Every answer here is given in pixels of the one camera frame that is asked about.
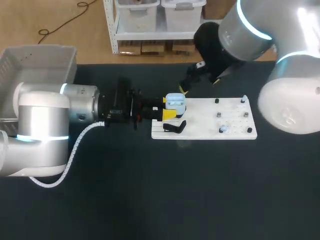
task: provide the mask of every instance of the white cable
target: white cable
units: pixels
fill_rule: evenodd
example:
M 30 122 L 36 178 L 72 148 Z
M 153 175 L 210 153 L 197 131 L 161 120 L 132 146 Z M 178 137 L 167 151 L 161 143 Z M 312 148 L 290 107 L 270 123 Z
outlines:
M 43 187 L 43 188 L 47 188 L 47 189 L 50 189 L 50 188 L 54 188 L 56 186 L 58 186 L 60 183 L 62 183 L 62 181 L 65 179 L 65 177 L 67 176 L 67 173 L 69 172 L 69 169 L 71 167 L 71 164 L 72 164 L 72 161 L 74 160 L 74 157 L 75 157 L 75 154 L 76 154 L 76 151 L 77 151 L 77 148 L 82 140 L 82 138 L 86 135 L 87 132 L 89 132 L 91 129 L 93 128 L 96 128 L 96 127 L 104 127 L 105 126 L 105 123 L 103 121 L 99 121 L 99 122 L 95 122 L 89 126 L 87 126 L 81 133 L 80 135 L 78 136 L 77 140 L 75 141 L 75 144 L 73 146 L 73 149 L 72 149 L 72 152 L 71 152 L 71 155 L 70 155 L 70 158 L 69 158 L 69 161 L 68 163 L 66 164 L 65 166 L 65 170 L 63 171 L 61 177 L 54 183 L 51 183 L 51 184 L 46 184 L 46 183 L 43 183 L 37 179 L 35 179 L 34 177 L 30 177 L 30 179 L 37 185 L 39 185 L 40 187 Z

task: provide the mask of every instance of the small blue object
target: small blue object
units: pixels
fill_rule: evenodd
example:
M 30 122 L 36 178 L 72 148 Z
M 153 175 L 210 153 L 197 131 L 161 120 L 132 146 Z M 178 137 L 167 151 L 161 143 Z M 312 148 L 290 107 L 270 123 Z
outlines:
M 243 97 L 241 98 L 241 103 L 245 103 L 248 100 L 247 95 L 243 95 Z
M 186 97 L 182 93 L 168 93 L 165 96 L 165 109 L 176 110 L 176 115 L 181 116 L 186 111 Z
M 220 127 L 220 130 L 221 130 L 222 132 L 226 132 L 226 131 L 228 130 L 228 127 L 227 127 L 226 125 L 222 125 L 222 126 Z

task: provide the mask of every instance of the gray plastic tray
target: gray plastic tray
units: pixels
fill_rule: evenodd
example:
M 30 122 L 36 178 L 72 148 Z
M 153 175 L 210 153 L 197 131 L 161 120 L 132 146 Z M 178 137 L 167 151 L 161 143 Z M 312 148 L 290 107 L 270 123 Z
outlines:
M 17 134 L 13 95 L 19 83 L 73 83 L 76 48 L 60 45 L 9 47 L 0 57 L 0 130 Z

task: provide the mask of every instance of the wooden floor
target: wooden floor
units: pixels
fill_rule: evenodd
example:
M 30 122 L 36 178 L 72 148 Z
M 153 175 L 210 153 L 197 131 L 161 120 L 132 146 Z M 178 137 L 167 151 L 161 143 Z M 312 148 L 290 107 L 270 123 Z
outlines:
M 37 44 L 40 29 L 54 30 L 81 13 L 80 0 L 1 0 L 0 52 L 7 47 Z M 112 54 L 102 0 L 89 7 L 78 19 L 48 36 L 42 44 L 75 46 L 80 64 L 108 63 L 190 63 L 201 61 L 194 56 L 121 56 Z M 260 60 L 274 60 L 272 51 Z

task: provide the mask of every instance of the black cable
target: black cable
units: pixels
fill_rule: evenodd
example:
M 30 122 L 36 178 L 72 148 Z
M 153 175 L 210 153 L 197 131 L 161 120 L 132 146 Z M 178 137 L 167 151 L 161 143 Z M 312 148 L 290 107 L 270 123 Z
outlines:
M 92 2 L 90 3 L 87 3 L 85 1 L 81 1 L 81 2 L 78 2 L 76 5 L 77 7 L 79 8 L 84 8 L 85 7 L 85 10 L 80 13 L 79 15 L 71 18 L 69 21 L 66 21 L 64 24 L 62 24 L 61 26 L 59 26 L 57 29 L 53 30 L 53 31 L 49 31 L 48 29 L 41 29 L 38 33 L 39 35 L 43 36 L 40 41 L 38 42 L 38 44 L 40 44 L 47 36 L 49 36 L 50 34 L 53 34 L 55 33 L 56 31 L 58 31 L 60 28 L 62 28 L 63 26 L 67 25 L 68 23 L 70 23 L 71 21 L 77 19 L 78 17 L 80 17 L 81 15 L 85 14 L 85 12 L 89 9 L 89 6 L 91 4 L 94 4 L 97 0 L 93 0 Z

